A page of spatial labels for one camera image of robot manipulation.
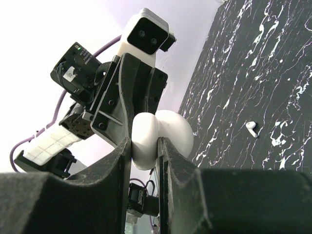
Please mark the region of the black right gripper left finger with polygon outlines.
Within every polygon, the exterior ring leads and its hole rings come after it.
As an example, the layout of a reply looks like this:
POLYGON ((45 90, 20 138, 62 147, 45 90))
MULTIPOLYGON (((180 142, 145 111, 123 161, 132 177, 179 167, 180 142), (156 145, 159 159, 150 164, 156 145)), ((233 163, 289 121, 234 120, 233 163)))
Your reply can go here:
POLYGON ((122 234, 131 168, 131 140, 69 177, 51 173, 0 176, 3 234, 122 234))

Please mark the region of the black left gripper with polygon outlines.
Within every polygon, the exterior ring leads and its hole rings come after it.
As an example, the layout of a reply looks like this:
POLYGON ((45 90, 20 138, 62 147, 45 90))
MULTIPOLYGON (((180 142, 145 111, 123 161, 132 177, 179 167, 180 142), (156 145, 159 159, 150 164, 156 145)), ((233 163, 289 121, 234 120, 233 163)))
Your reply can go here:
POLYGON ((101 63, 79 43, 74 43, 50 74, 74 104, 60 121, 80 139, 98 135, 116 147, 132 131, 134 117, 155 114, 168 75, 125 53, 101 63))

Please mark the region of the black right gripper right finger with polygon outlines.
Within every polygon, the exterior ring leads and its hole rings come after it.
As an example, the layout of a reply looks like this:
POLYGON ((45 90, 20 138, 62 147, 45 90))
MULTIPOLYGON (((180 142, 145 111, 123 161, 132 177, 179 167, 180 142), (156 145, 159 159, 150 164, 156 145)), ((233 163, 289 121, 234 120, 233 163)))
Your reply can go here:
POLYGON ((201 169, 157 141, 162 234, 309 234, 312 182, 296 171, 201 169))

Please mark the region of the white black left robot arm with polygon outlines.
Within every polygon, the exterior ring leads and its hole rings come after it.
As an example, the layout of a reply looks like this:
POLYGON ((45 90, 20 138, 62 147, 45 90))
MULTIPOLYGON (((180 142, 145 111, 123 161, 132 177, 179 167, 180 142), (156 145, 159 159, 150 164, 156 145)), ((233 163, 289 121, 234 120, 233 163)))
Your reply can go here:
POLYGON ((13 162, 26 172, 67 178, 76 163, 69 151, 74 143, 98 135, 117 146, 131 137, 135 116, 154 114, 166 85, 167 75, 155 67, 155 59, 127 45, 111 61, 101 63, 74 43, 51 72, 74 104, 62 120, 53 119, 30 137, 28 147, 13 162))

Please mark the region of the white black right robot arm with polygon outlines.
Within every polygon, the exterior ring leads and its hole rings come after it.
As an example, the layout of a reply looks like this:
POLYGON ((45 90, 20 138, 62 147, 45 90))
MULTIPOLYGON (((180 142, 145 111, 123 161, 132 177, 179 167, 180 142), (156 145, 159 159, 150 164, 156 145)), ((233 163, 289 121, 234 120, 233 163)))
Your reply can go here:
POLYGON ((129 138, 67 180, 1 174, 1 233, 122 234, 127 214, 159 217, 162 234, 311 233, 312 182, 303 173, 200 169, 167 138, 157 153, 157 197, 129 181, 129 138))

